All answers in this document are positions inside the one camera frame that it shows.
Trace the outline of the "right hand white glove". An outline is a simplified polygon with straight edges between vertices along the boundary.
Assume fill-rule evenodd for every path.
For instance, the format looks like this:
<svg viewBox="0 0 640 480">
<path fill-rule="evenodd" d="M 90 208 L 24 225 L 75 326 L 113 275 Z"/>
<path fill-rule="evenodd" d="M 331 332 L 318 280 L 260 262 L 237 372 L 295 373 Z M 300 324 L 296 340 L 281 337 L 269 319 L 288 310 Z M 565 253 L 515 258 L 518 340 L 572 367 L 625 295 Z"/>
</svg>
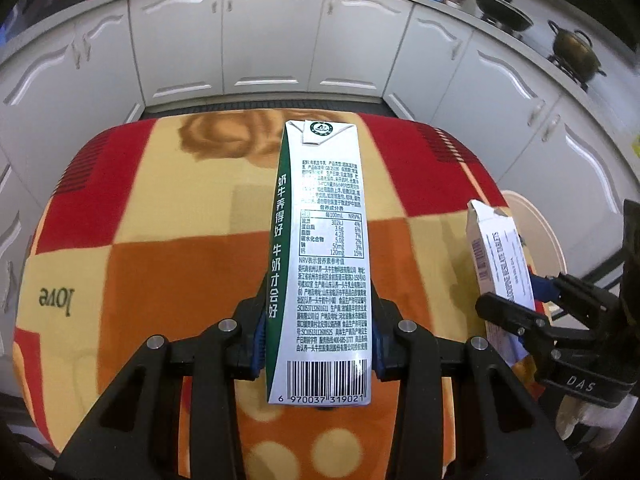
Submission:
<svg viewBox="0 0 640 480">
<path fill-rule="evenodd" d="M 579 424 L 596 428 L 592 446 L 597 450 L 607 448 L 625 427 L 638 400 L 638 396 L 628 394 L 616 408 L 602 408 L 572 396 L 564 396 L 555 416 L 555 429 L 560 438 L 566 440 Z"/>
</svg>

